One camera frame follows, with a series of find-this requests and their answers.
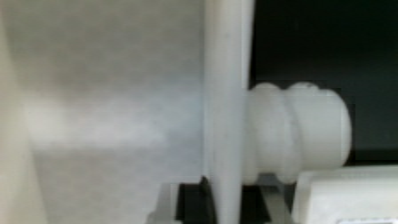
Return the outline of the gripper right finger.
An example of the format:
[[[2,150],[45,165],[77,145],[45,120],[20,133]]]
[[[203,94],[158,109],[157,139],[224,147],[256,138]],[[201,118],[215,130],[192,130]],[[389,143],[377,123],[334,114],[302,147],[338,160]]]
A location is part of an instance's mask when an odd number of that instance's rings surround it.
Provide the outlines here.
[[[295,224],[292,218],[292,188],[277,177],[261,175],[242,188],[240,224]]]

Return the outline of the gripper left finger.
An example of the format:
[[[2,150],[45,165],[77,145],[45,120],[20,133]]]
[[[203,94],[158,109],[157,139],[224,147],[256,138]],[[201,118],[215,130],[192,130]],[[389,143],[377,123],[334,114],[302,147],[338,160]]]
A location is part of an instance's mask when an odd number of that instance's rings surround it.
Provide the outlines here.
[[[155,211],[146,224],[217,224],[212,185],[206,177],[198,183],[167,183],[160,187]]]

